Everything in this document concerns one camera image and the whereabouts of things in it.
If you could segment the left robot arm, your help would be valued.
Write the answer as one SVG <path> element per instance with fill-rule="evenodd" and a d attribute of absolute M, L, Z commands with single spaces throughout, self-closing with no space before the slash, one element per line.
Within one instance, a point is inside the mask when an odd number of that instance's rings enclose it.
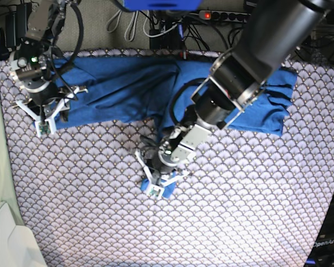
<path fill-rule="evenodd" d="M 142 191 L 161 199 L 188 175 L 189 162 L 212 129 L 228 128 L 264 92 L 271 74 L 334 9 L 334 1 L 259 1 L 239 41 L 212 64 L 206 78 L 181 86 L 169 105 L 173 122 L 147 159 L 135 156 L 145 174 Z"/>

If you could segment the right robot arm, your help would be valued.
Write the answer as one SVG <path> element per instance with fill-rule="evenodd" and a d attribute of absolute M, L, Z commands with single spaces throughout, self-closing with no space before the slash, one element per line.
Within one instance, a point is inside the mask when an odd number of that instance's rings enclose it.
<path fill-rule="evenodd" d="M 79 93 L 88 91 L 85 86 L 69 85 L 62 77 L 73 68 L 84 37 L 78 5 L 79 1 L 41 1 L 28 18 L 21 45 L 9 57 L 14 82 L 29 96 L 27 102 L 18 100 L 16 105 L 33 119 L 38 137 L 54 134 L 56 117 L 66 122 L 70 103 L 78 99 Z M 57 40 L 65 24 L 67 7 L 76 15 L 78 40 L 70 58 L 57 67 L 53 57 L 63 56 Z"/>

